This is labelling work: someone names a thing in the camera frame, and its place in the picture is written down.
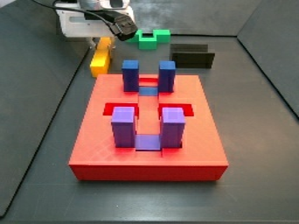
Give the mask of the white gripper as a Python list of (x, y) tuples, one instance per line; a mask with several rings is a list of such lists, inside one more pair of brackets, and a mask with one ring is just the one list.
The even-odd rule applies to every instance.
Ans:
[(59, 0), (53, 6), (57, 7), (61, 32), (70, 38), (114, 37), (101, 21), (83, 18), (85, 11), (117, 11), (134, 21), (129, 0)]

